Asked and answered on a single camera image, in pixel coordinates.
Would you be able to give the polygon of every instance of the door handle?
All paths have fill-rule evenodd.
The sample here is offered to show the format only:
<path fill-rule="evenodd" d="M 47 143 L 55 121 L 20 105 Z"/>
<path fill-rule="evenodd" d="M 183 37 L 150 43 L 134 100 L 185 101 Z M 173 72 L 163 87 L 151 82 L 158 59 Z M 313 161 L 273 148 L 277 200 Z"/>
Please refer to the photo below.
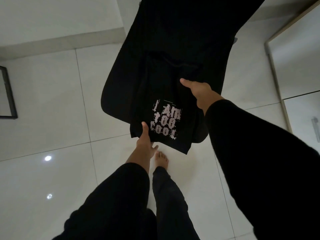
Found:
<path fill-rule="evenodd" d="M 317 117 L 313 117 L 311 119 L 312 122 L 312 126 L 315 132 L 315 136 L 317 137 L 317 141 L 320 143 L 320 131 L 319 131 L 319 126 L 318 126 L 318 118 Z"/>

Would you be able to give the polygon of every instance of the hand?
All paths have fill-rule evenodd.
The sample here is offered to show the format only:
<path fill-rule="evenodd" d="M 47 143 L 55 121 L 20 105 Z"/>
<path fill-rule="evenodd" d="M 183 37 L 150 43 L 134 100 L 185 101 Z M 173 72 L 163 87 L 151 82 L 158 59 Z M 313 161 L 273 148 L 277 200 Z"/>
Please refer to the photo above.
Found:
<path fill-rule="evenodd" d="M 148 157 L 148 159 L 151 159 L 155 152 L 158 149 L 158 145 L 155 147 L 153 146 L 153 142 L 151 143 L 150 137 L 149 137 L 149 128 L 146 122 L 142 122 L 142 134 L 140 138 L 137 140 L 137 147 L 136 150 L 139 150 L 140 153 L 143 153 Z"/>
<path fill-rule="evenodd" d="M 193 96 L 197 99 L 198 108 L 202 109 L 205 115 L 211 104 L 224 99 L 218 93 L 212 91 L 208 83 L 189 81 L 183 78 L 180 79 L 180 82 L 183 86 L 191 89 Z"/>

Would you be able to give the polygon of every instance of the left hand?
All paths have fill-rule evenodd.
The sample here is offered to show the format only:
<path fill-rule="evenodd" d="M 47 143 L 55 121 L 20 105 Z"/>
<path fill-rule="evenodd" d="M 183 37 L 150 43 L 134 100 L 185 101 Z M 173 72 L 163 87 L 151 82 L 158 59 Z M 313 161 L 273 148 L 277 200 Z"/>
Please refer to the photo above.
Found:
<path fill-rule="evenodd" d="M 136 150 L 140 150 L 141 152 L 145 153 L 146 156 L 151 159 L 155 152 L 158 150 L 158 145 L 155 147 L 153 146 L 153 142 L 151 143 L 149 137 L 149 128 L 146 122 L 142 122 L 142 134 L 140 138 L 137 140 L 137 147 Z"/>

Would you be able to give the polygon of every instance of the bare foot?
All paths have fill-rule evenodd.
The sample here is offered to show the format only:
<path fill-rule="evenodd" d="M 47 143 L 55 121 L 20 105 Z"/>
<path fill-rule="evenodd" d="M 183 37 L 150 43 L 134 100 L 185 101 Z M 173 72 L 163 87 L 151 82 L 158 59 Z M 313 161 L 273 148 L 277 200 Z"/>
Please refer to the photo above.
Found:
<path fill-rule="evenodd" d="M 169 160 L 165 154 L 162 152 L 157 151 L 155 153 L 155 168 L 163 167 L 164 169 L 168 169 Z"/>

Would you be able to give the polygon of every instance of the black frame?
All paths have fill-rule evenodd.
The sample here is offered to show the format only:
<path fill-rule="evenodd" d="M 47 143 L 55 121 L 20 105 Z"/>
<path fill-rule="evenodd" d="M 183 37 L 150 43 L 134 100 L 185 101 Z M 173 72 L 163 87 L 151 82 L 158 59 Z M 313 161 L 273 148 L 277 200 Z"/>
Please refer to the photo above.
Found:
<path fill-rule="evenodd" d="M 3 66 L 0 66 L 0 70 L 2 72 L 4 86 L 5 86 L 5 90 L 7 92 L 7 97 L 8 97 L 8 101 L 9 101 L 9 107 L 10 107 L 10 111 L 11 111 L 11 116 L 2 116 L 2 115 L 0 115 L 0 119 L 13 119 L 14 120 L 14 119 L 18 118 L 18 114 L 17 114 L 16 105 L 14 104 L 14 96 L 13 96 L 12 90 L 11 90 L 8 71 L 7 71 L 7 68 L 5 68 Z"/>

